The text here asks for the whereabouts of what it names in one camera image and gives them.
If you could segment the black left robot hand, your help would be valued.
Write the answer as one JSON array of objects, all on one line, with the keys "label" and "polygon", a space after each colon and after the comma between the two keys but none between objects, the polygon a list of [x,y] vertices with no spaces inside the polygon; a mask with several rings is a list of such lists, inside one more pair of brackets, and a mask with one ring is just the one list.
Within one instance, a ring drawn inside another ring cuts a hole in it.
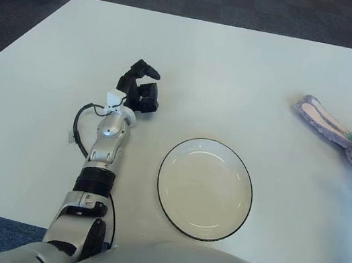
[{"label": "black left robot hand", "polygon": [[126,102],[124,102],[124,105],[126,107],[141,113],[152,113],[159,108],[158,87],[156,83],[138,85],[136,80],[144,76],[149,76],[156,81],[160,80],[160,74],[140,59],[120,77],[116,88],[125,93]]}]

